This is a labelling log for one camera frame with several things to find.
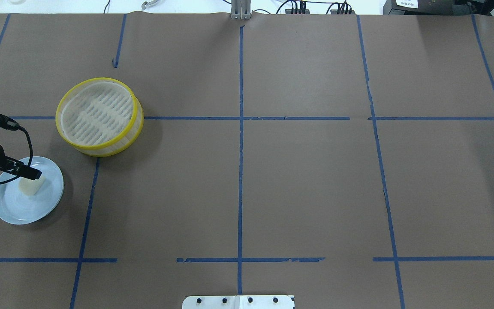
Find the plastic basket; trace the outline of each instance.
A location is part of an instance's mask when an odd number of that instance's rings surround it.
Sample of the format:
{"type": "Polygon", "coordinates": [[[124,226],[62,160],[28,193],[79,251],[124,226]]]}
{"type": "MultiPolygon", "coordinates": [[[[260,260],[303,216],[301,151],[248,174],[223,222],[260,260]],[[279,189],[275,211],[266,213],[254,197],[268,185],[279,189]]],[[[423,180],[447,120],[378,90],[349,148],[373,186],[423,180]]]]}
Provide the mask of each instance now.
{"type": "Polygon", "coordinates": [[[64,95],[55,119],[58,133],[75,149],[106,157],[131,146],[142,130],[144,113],[127,85],[93,78],[64,95]]]}

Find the label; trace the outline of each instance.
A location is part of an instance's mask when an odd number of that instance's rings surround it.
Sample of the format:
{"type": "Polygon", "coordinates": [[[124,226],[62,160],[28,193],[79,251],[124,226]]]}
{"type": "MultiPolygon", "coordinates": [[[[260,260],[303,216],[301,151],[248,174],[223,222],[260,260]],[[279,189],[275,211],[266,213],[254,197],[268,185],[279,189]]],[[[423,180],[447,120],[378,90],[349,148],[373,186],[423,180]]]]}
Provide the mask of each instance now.
{"type": "Polygon", "coordinates": [[[405,6],[406,8],[418,8],[418,0],[396,0],[398,6],[405,6]]]}

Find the white plate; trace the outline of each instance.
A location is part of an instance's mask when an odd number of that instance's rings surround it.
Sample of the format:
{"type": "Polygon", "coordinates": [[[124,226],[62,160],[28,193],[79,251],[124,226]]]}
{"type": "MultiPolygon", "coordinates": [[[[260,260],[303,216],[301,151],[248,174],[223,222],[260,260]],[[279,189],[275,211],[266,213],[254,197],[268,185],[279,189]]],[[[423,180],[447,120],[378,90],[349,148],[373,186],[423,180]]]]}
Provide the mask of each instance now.
{"type": "MultiPolygon", "coordinates": [[[[20,162],[27,164],[29,158],[20,162]]],[[[45,182],[33,196],[23,194],[18,188],[20,178],[0,185],[0,218],[11,224],[28,224],[48,215],[57,207],[64,191],[62,172],[55,162],[44,157],[33,157],[31,166],[41,170],[45,182]]],[[[0,182],[14,175],[3,173],[0,182]]]]}

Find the sponge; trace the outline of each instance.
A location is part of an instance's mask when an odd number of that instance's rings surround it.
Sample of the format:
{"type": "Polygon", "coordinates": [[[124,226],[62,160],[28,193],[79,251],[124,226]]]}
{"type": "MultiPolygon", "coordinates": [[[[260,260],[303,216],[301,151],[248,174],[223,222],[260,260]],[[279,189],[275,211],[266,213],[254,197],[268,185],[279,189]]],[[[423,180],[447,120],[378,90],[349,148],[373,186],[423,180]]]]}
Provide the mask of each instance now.
{"type": "Polygon", "coordinates": [[[18,182],[19,190],[27,196],[33,196],[39,191],[39,188],[43,186],[45,182],[45,176],[41,175],[41,177],[37,180],[29,180],[27,178],[20,178],[20,182],[18,182]]]}

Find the metal bracket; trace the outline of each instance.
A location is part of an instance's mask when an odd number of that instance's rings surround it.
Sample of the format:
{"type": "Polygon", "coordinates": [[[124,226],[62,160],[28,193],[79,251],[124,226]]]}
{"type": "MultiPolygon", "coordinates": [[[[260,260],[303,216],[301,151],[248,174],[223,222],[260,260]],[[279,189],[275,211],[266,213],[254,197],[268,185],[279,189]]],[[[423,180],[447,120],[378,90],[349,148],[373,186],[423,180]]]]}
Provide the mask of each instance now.
{"type": "Polygon", "coordinates": [[[232,19],[251,19],[251,0],[231,0],[232,12],[230,17],[232,19]]]}
{"type": "Polygon", "coordinates": [[[158,0],[153,0],[153,1],[145,1],[143,2],[143,4],[141,4],[141,8],[142,10],[145,10],[147,8],[147,6],[153,6],[158,0]]]}
{"type": "Polygon", "coordinates": [[[292,295],[186,297],[182,309],[294,309],[292,295]]]}

